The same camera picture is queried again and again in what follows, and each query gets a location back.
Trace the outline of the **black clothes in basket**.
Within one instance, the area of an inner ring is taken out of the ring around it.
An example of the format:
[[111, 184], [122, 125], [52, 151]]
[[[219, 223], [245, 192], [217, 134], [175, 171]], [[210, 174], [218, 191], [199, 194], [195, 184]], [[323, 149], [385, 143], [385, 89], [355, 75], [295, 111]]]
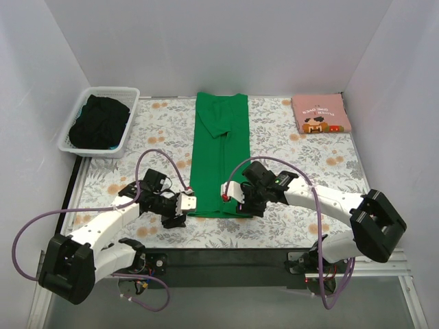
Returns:
[[129, 107], [120, 101], [90, 95], [69, 130], [69, 140], [79, 149], [112, 149], [119, 145], [129, 117]]

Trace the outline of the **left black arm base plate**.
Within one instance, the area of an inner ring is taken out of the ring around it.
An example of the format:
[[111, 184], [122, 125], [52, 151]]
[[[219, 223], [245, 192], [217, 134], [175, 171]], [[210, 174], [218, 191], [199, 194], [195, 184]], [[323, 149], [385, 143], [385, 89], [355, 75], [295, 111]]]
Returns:
[[136, 253], [127, 265], [119, 265], [113, 272], [161, 276], [166, 273], [168, 256], [164, 253]]

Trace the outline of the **folded pink printed t shirt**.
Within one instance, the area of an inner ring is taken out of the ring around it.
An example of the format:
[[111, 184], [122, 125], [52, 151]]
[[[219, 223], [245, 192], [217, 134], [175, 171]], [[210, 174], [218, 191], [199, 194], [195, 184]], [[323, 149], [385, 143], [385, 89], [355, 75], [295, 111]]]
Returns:
[[294, 95], [292, 110], [301, 134], [351, 132], [341, 93]]

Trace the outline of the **aluminium frame rail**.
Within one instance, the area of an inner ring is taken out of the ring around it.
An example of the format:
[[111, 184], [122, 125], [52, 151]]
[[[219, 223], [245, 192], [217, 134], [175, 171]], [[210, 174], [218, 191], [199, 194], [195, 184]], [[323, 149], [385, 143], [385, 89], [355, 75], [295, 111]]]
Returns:
[[402, 251], [386, 264], [358, 258], [351, 281], [327, 310], [317, 277], [287, 272], [291, 249], [169, 249], [162, 279], [140, 295], [134, 285], [100, 281], [79, 305], [38, 289], [30, 328], [427, 328]]

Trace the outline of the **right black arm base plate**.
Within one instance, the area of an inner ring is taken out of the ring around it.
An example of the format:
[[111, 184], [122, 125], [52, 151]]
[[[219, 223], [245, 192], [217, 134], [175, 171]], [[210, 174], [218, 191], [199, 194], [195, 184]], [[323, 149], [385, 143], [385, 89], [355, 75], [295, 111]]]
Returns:
[[[318, 257], [310, 255], [308, 252], [289, 252], [284, 266], [291, 274], [307, 274], [318, 273]], [[323, 260], [323, 276], [330, 276], [345, 271], [348, 267], [347, 260], [341, 260], [334, 264], [330, 264]]]

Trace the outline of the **green t shirt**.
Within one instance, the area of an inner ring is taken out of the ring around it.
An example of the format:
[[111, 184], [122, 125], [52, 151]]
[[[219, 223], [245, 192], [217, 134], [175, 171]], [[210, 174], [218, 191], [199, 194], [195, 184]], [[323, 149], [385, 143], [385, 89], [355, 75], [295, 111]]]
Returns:
[[216, 96], [199, 92], [195, 102], [195, 128], [190, 187], [197, 197], [191, 217], [246, 218], [237, 202], [222, 199], [221, 185], [235, 167], [250, 157], [248, 96]]

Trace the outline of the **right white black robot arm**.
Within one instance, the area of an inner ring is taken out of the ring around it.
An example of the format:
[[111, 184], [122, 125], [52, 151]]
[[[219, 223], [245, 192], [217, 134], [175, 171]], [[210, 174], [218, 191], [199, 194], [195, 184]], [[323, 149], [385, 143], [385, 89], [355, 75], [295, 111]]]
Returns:
[[310, 250], [291, 261], [295, 271], [326, 272], [342, 260], [365, 256], [386, 263], [407, 229], [395, 207], [380, 191], [347, 193], [312, 185], [296, 172], [278, 175], [259, 161], [247, 166], [245, 181], [222, 185], [223, 199], [237, 201], [237, 212], [262, 217], [269, 202], [318, 211], [347, 225], [345, 232], [319, 238]]

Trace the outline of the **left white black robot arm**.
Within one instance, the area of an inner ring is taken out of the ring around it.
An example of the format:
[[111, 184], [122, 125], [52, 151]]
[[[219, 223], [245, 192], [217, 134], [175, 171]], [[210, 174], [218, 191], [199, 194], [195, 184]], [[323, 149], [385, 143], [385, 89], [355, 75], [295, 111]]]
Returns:
[[167, 256], [149, 252], [138, 240], [116, 234], [143, 213], [160, 216], [164, 228], [183, 228], [195, 210], [191, 189], [175, 193], [165, 188], [167, 176], [148, 169], [144, 178], [118, 192], [108, 211], [69, 235], [54, 235], [48, 243], [38, 283], [72, 304], [82, 303], [101, 279], [117, 272], [138, 282], [144, 291], [150, 275], [163, 275]]

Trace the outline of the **white plastic laundry basket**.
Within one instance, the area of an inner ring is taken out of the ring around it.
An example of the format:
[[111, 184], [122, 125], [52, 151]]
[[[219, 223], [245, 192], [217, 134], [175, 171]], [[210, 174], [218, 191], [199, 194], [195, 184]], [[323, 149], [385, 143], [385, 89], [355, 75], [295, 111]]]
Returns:
[[79, 97], [61, 130], [60, 151], [82, 157], [121, 158], [128, 144], [140, 91], [99, 86]]

